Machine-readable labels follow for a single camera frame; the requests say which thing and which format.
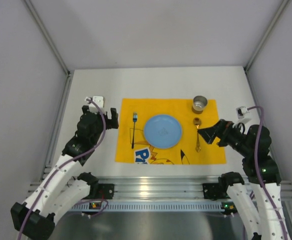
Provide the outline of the gold spoon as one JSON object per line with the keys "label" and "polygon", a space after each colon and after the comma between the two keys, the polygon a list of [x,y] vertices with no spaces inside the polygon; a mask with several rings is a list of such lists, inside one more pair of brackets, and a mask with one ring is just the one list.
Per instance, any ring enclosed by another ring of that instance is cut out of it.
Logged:
{"label": "gold spoon", "polygon": [[[196,118],[193,119],[193,124],[196,126],[197,131],[198,131],[202,123],[201,123],[201,120],[198,117],[196,117]],[[196,151],[197,152],[201,151],[199,133],[198,132],[197,132],[197,141],[196,141]]]}

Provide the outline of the yellow pikachu place mat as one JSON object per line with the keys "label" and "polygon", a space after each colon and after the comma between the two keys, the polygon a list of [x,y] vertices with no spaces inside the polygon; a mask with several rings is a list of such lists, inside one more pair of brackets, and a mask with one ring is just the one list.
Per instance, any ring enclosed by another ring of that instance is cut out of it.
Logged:
{"label": "yellow pikachu place mat", "polygon": [[[207,144],[199,137],[201,151],[196,151],[197,128],[194,118],[201,120],[200,128],[214,125],[218,120],[216,101],[210,99],[201,114],[192,111],[192,99],[125,98],[122,101],[117,151],[115,160],[126,164],[153,165],[218,165],[227,162],[225,151],[216,142]],[[134,149],[131,148],[133,135],[133,113],[137,112]],[[146,122],[155,115],[170,115],[182,126],[179,143],[168,149],[155,148],[144,138]]]}

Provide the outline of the silver metal cup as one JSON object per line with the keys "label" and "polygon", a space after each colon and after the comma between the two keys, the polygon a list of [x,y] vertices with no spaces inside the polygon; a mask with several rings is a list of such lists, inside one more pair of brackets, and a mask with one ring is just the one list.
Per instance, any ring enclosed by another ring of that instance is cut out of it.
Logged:
{"label": "silver metal cup", "polygon": [[195,114],[201,114],[204,111],[207,104],[208,100],[204,96],[202,95],[195,96],[192,102],[192,111]]}

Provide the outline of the blue plastic plate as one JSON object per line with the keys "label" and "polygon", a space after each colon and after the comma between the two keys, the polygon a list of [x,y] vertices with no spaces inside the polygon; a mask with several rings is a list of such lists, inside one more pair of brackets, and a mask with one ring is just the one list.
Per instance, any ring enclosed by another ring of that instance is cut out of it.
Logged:
{"label": "blue plastic plate", "polygon": [[181,140],[182,133],[179,121],[168,114],[151,117],[143,129],[145,140],[157,149],[169,149],[176,146]]}

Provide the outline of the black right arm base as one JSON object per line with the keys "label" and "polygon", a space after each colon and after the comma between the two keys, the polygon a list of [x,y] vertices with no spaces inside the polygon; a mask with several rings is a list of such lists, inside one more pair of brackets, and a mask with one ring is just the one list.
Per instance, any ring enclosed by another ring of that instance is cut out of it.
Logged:
{"label": "black right arm base", "polygon": [[227,190],[225,187],[230,187],[230,185],[220,185],[218,183],[204,183],[203,187],[203,195],[206,200],[225,200],[230,199],[227,194]]}

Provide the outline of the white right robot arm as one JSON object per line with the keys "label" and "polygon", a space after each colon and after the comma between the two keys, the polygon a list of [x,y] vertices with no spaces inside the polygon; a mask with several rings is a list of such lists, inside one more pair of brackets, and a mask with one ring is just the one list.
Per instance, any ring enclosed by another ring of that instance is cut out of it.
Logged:
{"label": "white right robot arm", "polygon": [[241,132],[231,121],[219,120],[214,126],[198,130],[207,144],[219,139],[219,147],[230,146],[242,157],[243,170],[252,189],[247,192],[238,172],[227,172],[218,178],[221,194],[235,205],[247,237],[251,240],[289,240],[281,202],[281,177],[270,156],[270,131],[261,124]]}

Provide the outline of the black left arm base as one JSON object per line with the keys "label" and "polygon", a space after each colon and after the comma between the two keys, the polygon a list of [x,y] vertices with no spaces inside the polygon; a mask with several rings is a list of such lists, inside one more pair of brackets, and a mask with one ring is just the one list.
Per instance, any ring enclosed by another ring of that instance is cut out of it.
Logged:
{"label": "black left arm base", "polygon": [[88,195],[83,197],[82,200],[111,200],[114,196],[114,187],[115,185],[112,183],[99,183],[92,186],[89,185]]}

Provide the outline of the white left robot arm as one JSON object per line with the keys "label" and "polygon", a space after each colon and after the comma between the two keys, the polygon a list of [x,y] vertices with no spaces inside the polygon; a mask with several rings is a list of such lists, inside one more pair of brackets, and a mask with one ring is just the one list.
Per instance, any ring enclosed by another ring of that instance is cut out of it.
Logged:
{"label": "white left robot arm", "polygon": [[105,132],[117,129],[118,113],[111,108],[108,116],[92,103],[82,107],[74,136],[66,143],[57,163],[39,187],[23,203],[10,209],[18,239],[47,240],[59,220],[81,200],[101,195],[99,179],[83,167],[104,139]]}

